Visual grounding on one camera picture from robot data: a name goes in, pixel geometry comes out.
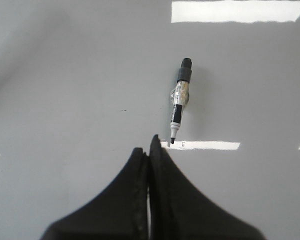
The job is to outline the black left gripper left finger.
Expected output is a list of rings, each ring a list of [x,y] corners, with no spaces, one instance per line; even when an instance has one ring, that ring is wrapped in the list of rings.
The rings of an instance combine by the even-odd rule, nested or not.
[[[146,240],[149,159],[133,149],[115,179],[94,199],[52,223],[43,240]]]

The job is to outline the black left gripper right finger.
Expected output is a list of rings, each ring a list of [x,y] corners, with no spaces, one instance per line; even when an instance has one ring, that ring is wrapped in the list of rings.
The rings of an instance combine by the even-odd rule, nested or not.
[[[158,135],[149,149],[152,240],[263,240],[254,226],[202,194],[180,171]]]

